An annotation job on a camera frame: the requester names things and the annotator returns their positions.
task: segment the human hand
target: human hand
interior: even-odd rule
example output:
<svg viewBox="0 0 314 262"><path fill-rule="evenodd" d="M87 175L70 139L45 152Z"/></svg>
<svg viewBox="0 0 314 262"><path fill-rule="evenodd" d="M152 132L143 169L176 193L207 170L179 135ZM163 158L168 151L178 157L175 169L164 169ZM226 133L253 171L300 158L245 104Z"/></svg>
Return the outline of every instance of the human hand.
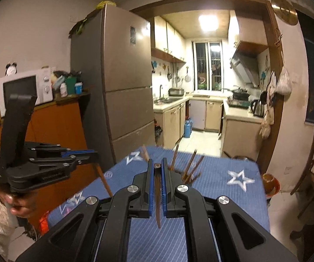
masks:
<svg viewBox="0 0 314 262"><path fill-rule="evenodd" d="M36 199L37 191L15 195L10 194L8 185L0 184L0 201L10 204L10 213L19 218L29 218L34 214L37 209Z"/></svg>

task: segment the cymbal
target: cymbal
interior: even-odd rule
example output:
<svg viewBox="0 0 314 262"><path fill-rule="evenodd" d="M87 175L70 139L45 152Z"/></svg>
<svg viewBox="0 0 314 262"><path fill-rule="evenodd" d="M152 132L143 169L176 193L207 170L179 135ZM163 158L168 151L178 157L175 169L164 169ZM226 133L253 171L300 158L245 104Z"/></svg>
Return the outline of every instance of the cymbal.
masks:
<svg viewBox="0 0 314 262"><path fill-rule="evenodd" d="M271 6L275 14L285 23L289 25L298 23L297 11L287 0L271 0Z"/></svg>

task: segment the metal screw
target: metal screw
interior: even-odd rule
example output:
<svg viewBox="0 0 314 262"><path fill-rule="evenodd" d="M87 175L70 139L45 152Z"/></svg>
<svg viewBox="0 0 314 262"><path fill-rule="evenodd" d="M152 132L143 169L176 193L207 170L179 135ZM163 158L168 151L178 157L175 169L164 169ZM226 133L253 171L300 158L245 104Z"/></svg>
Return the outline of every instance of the metal screw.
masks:
<svg viewBox="0 0 314 262"><path fill-rule="evenodd" d="M138 191L138 190L139 190L139 187L136 186L136 185L130 185L130 186L128 186L128 191L129 191L130 193L135 193L135 192Z"/></svg>
<svg viewBox="0 0 314 262"><path fill-rule="evenodd" d="M96 197L94 197L94 196L90 196L90 197L88 197L88 198L85 200L85 202L87 202L87 204L89 204L89 205L93 205L93 204L95 204L97 201L98 201L98 199L97 199Z"/></svg>
<svg viewBox="0 0 314 262"><path fill-rule="evenodd" d="M228 204L230 202L230 199L228 197L226 197L226 196L220 196L218 198L218 201L219 201L220 204L226 205L226 204Z"/></svg>
<svg viewBox="0 0 314 262"><path fill-rule="evenodd" d="M188 190L187 185L181 184L177 187L180 192L186 192Z"/></svg>

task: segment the range hood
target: range hood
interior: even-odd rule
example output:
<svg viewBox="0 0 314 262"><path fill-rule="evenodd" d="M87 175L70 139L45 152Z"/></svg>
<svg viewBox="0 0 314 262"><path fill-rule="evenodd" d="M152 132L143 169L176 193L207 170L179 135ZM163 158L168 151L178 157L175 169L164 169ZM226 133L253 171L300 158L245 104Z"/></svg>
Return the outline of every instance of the range hood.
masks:
<svg viewBox="0 0 314 262"><path fill-rule="evenodd" d="M256 58L235 53L230 61L231 67L245 84L259 86L258 61Z"/></svg>

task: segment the wooden door frame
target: wooden door frame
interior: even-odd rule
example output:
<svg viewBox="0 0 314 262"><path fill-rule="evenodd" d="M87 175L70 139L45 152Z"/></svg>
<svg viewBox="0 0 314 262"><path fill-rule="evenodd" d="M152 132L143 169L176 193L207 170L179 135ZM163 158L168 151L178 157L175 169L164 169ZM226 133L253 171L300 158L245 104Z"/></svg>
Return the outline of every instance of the wooden door frame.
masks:
<svg viewBox="0 0 314 262"><path fill-rule="evenodd" d="M150 19L173 12L210 9L249 12L263 18L269 46L270 68L275 71L276 79L278 79L283 66L282 45L279 40L281 33L278 29L275 13L268 0L162 0L132 9L131 12L145 19ZM277 95L274 111L275 123L271 126L269 138L263 140L257 159L261 173L267 171L274 153L282 119L283 96Z"/></svg>

